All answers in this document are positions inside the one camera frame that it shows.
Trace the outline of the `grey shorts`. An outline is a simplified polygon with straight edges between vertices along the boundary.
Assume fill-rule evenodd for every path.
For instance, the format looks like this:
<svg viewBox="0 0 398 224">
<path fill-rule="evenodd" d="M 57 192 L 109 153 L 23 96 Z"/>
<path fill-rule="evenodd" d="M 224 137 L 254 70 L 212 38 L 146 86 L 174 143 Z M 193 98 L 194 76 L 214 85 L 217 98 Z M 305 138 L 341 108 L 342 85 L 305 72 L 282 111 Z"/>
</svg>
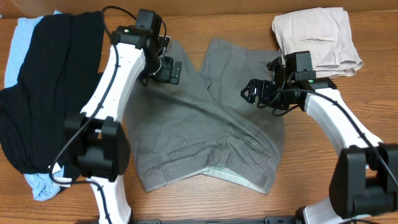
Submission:
<svg viewBox="0 0 398 224">
<path fill-rule="evenodd" d="M 213 39 L 200 69 L 178 41 L 178 85 L 135 84 L 124 113 L 135 167 L 147 191 L 209 175 L 268 193 L 284 151 L 284 120 L 247 103 L 241 90 L 268 80 L 275 50 L 250 50 Z"/>
</svg>

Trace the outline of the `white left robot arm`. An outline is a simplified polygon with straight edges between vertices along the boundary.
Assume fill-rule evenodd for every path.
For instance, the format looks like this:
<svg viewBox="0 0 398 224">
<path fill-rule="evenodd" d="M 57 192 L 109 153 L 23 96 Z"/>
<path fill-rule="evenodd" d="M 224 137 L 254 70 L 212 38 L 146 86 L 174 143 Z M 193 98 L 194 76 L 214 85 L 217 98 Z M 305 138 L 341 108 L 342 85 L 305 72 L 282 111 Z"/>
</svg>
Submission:
<svg viewBox="0 0 398 224">
<path fill-rule="evenodd" d="M 135 82 L 179 83 L 182 63 L 165 56 L 169 41 L 164 23 L 119 26 L 96 90 L 80 114 L 65 121 L 69 141 L 62 152 L 91 185 L 98 223 L 132 222 L 123 182 L 131 150 L 122 120 Z"/>
</svg>

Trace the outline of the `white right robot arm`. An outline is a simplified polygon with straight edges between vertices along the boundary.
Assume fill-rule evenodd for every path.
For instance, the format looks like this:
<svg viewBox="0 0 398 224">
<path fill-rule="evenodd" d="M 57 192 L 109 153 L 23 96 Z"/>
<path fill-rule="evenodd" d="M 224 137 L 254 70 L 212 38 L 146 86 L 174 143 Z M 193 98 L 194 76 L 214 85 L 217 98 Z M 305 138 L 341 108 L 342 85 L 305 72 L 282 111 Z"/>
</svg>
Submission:
<svg viewBox="0 0 398 224">
<path fill-rule="evenodd" d="M 316 76 L 310 52 L 277 57 L 267 69 L 272 80 L 250 80 L 241 96 L 282 114 L 300 108 L 338 155 L 328 198 L 298 209 L 290 222 L 366 223 L 368 217 L 397 211 L 397 144 L 384 143 L 361 124 L 332 80 Z"/>
</svg>

